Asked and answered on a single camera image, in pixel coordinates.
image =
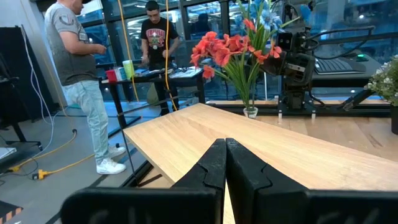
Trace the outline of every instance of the man's right arm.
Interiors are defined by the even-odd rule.
[[[71,54],[105,54],[106,47],[101,44],[85,44],[78,39],[77,34],[69,31],[60,32],[65,49]]]

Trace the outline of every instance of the man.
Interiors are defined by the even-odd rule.
[[[118,174],[126,169],[111,158],[126,151],[109,147],[108,115],[96,77],[93,54],[104,54],[106,47],[89,44],[88,37],[76,15],[83,3],[91,0],[58,0],[45,13],[45,33],[52,49],[58,77],[64,90],[87,115],[93,140],[97,173]]]
[[[191,26],[191,34],[198,33],[199,35],[204,36],[206,32],[209,31],[209,17],[207,16],[207,13],[199,14],[198,21]]]
[[[173,24],[169,21],[169,54],[166,55],[166,44],[165,37],[167,31],[167,20],[160,16],[159,5],[155,1],[148,1],[145,5],[147,10],[148,19],[142,23],[141,27],[141,48],[142,48],[142,63],[149,63],[149,70],[160,70],[165,68],[166,57],[175,51],[180,44],[180,37],[177,31],[174,29]],[[165,100],[165,84],[155,83],[155,89],[159,101]],[[170,86],[170,92],[172,96],[177,96],[177,88]],[[174,104],[178,108],[178,99],[174,100]],[[169,107],[167,103],[160,105],[162,111],[160,115],[169,113]]]

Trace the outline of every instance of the man's hand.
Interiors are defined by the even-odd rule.
[[[95,50],[96,54],[105,54],[106,47],[101,45],[101,44],[95,44],[94,45],[94,50]]]
[[[142,62],[141,62],[141,64],[142,65],[146,65],[146,64],[148,64],[149,63],[149,57],[148,57],[148,55],[144,55],[143,57],[142,57]]]
[[[166,58],[166,50],[163,51],[163,58]]]

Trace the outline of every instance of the wooden tabletop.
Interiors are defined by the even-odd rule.
[[[398,163],[271,124],[197,104],[124,130],[171,183],[217,138],[235,138],[310,189],[398,190]],[[228,188],[224,223],[234,223]]]

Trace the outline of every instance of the black t-shirt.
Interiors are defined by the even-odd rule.
[[[162,54],[166,49],[166,29],[167,19],[164,19],[163,17],[160,18],[160,21],[157,24],[152,23],[149,19],[142,23],[141,38],[148,41],[148,56],[150,64],[165,62]],[[170,40],[176,39],[177,37],[178,33],[173,24],[169,21],[169,48]]]

